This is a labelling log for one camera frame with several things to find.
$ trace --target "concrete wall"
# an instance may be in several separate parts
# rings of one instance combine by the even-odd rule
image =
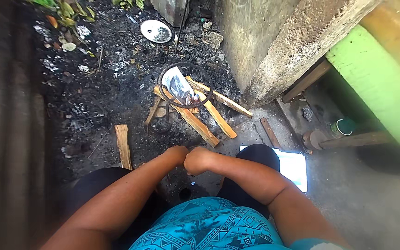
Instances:
[[[241,91],[252,80],[299,0],[216,0],[222,46]]]

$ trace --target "turquoise patterned shirt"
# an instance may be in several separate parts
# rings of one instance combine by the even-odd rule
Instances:
[[[342,249],[319,239],[284,247],[275,227],[252,208],[219,197],[179,204],[163,214],[130,250],[309,250]]]

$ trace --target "metal lid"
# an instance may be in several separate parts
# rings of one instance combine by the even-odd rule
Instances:
[[[158,20],[142,22],[140,30],[144,37],[156,43],[165,43],[172,37],[169,27]]]

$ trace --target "person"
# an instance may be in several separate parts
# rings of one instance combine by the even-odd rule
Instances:
[[[222,187],[217,197],[162,211],[166,205],[154,189],[181,164],[191,175],[212,171],[224,176]],[[69,205],[73,214],[42,250],[350,248],[279,170],[279,157],[260,144],[236,157],[174,146],[134,171],[99,169],[75,185]]]

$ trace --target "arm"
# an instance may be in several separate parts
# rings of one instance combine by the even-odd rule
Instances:
[[[270,167],[203,148],[192,150],[184,166],[193,175],[204,171],[223,175],[267,205],[286,246],[303,238],[320,238],[349,247],[296,185]]]
[[[157,183],[183,163],[188,150],[169,148],[162,155],[117,180],[77,210],[42,250],[109,249],[135,220]]]

